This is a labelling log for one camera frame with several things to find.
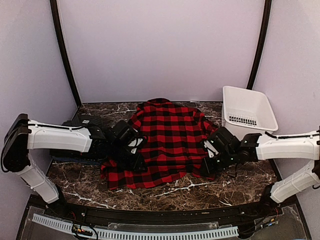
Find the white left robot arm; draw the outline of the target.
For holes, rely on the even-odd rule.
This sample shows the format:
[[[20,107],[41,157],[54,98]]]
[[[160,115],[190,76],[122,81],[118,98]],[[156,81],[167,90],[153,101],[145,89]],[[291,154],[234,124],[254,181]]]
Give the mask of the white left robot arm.
[[[0,155],[3,173],[15,173],[36,191],[60,218],[67,218],[70,206],[62,191],[34,162],[30,151],[48,149],[67,158],[102,161],[110,157],[125,171],[145,172],[147,166],[139,150],[147,138],[121,120],[102,129],[88,122],[79,126],[38,122],[21,113],[4,137]]]

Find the red black plaid shirt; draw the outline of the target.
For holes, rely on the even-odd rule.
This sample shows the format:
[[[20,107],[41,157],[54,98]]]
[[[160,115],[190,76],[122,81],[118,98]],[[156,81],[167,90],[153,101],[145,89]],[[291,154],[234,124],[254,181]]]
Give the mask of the red black plaid shirt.
[[[171,183],[191,173],[203,177],[201,163],[208,156],[203,142],[218,129],[203,112],[165,98],[148,100],[137,106],[128,123],[147,142],[139,153],[146,172],[120,169],[111,158],[100,167],[100,177],[109,189],[125,186],[148,189]]]

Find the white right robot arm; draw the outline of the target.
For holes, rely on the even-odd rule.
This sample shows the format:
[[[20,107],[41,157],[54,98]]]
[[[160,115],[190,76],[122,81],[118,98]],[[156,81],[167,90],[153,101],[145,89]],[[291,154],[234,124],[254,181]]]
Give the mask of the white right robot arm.
[[[255,213],[266,217],[275,206],[312,187],[320,186],[320,131],[274,135],[268,132],[248,133],[241,140],[227,128],[220,127],[203,141],[208,155],[200,170],[205,176],[232,165],[266,160],[306,160],[307,164],[288,177],[264,188]]]

